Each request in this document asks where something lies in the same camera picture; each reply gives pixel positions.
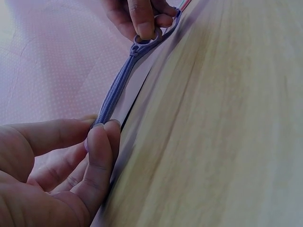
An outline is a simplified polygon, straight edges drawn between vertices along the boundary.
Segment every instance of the hand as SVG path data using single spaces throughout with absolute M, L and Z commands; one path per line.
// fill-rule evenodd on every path
M 0 127 L 0 226 L 90 226 L 107 194 L 120 142 L 118 123 L 89 131 L 94 120 Z M 30 175 L 36 156 L 68 147 L 63 158 Z
M 170 27 L 176 10 L 165 0 L 101 0 L 107 17 L 122 35 L 143 40 L 155 38 L 155 26 Z

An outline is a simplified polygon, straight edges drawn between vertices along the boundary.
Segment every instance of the zipper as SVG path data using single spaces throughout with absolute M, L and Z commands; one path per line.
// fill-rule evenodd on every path
M 134 38 L 134 44 L 131 46 L 130 54 L 123 67 L 117 74 L 112 83 L 104 101 L 99 111 L 98 117 L 95 122 L 92 124 L 91 128 L 98 124 L 105 124 L 108 122 L 115 110 L 116 104 L 124 91 L 129 78 L 131 77 L 132 70 L 136 63 L 146 54 L 148 54 L 151 50 L 159 46 L 162 42 L 168 39 L 171 34 L 175 31 L 176 27 L 179 24 L 180 16 L 182 14 L 181 10 L 175 8 L 177 10 L 177 15 L 174 18 L 174 25 L 171 29 L 166 30 L 165 34 L 161 37 L 159 31 L 156 30 L 157 37 L 155 40 L 142 41 L 140 43 L 137 42 L 139 36 L 136 35 Z

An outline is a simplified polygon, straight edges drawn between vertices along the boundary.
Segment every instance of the light wood surface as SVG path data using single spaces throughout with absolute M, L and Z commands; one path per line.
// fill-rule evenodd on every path
M 192 0 L 123 131 L 107 226 L 303 226 L 302 10 Z

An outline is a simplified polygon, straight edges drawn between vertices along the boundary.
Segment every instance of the pink polka dot fabric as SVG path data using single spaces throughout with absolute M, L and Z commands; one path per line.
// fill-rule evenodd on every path
M 0 124 L 97 114 L 131 45 L 100 1 L 0 0 L 0 15 Z

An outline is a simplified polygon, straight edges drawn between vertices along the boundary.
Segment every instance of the knuckle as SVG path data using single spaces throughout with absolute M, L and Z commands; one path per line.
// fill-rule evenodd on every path
M 74 177 L 72 177 L 72 176 L 68 176 L 67 178 L 66 178 L 66 181 L 67 181 L 67 183 L 71 186 L 71 187 L 74 187 L 74 186 L 76 186 L 79 182 L 77 181 L 77 179 L 76 178 L 74 178 Z
M 46 169 L 48 171 L 48 173 L 50 174 L 50 176 L 57 182 L 60 183 L 60 176 L 57 173 L 57 171 L 51 167 L 46 166 Z
M 129 6 L 130 13 L 141 13 L 145 11 L 145 7 L 140 4 L 133 4 Z

